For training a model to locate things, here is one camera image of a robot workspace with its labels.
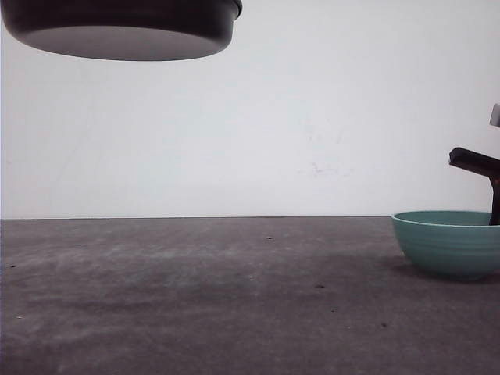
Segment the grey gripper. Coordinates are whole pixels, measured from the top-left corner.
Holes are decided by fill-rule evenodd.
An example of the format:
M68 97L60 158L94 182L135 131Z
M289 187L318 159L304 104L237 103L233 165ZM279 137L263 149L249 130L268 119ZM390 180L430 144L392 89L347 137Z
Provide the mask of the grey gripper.
M500 104L495 103L490 125L500 127ZM448 164L489 179L492 188L492 204L489 224L499 225L499 160L490 156L456 147L449 152Z

